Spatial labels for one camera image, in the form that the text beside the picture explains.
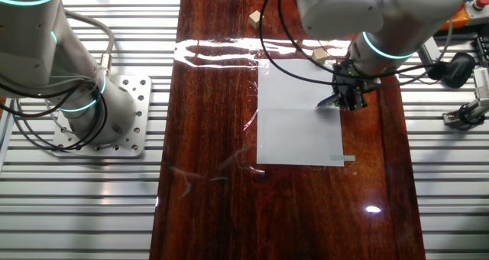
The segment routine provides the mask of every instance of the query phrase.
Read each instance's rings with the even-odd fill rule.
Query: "wooden table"
[[[248,16],[262,4],[181,0],[151,259],[424,259],[399,89],[341,112],[344,154],[356,162],[256,165],[256,122],[244,126],[264,56]],[[264,36],[287,52],[276,7]],[[283,10],[294,37],[307,38],[292,0]]]

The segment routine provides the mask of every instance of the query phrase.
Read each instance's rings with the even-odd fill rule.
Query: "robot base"
[[[141,158],[146,140],[147,118],[151,96],[151,78],[149,76],[111,76],[112,82],[126,89],[136,103],[136,116],[130,130],[110,145],[87,145],[78,151],[59,152],[59,158]],[[58,122],[69,128],[68,120],[60,112]],[[57,127],[54,132],[55,145],[71,145],[79,139],[74,134]]]

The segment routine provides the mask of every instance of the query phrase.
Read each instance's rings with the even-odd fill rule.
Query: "checkered pattern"
[[[331,155],[329,156],[331,161],[355,161],[355,156],[349,155]]]

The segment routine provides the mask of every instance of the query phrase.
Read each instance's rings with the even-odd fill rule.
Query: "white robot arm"
[[[95,134],[89,125],[100,120],[103,97],[107,116],[91,143],[110,144],[132,126],[134,99],[108,78],[113,42],[102,59],[104,71],[73,33],[68,14],[61,0],[0,0],[0,96],[32,95],[56,105],[65,99],[63,91],[74,88],[60,111],[79,138]],[[87,80],[99,95],[90,92]]]
[[[317,39],[356,34],[348,62],[339,67],[337,93],[328,104],[366,106],[376,75],[394,73],[457,12],[464,0],[296,0],[304,31]],[[360,81],[344,75],[372,77]]]

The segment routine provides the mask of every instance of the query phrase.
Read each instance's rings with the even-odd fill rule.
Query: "small wooden cube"
[[[318,48],[313,51],[313,59],[319,63],[325,63],[328,54],[322,49]]]
[[[258,25],[260,24],[260,12],[254,11],[254,13],[250,14],[248,22],[253,28],[258,29]]]

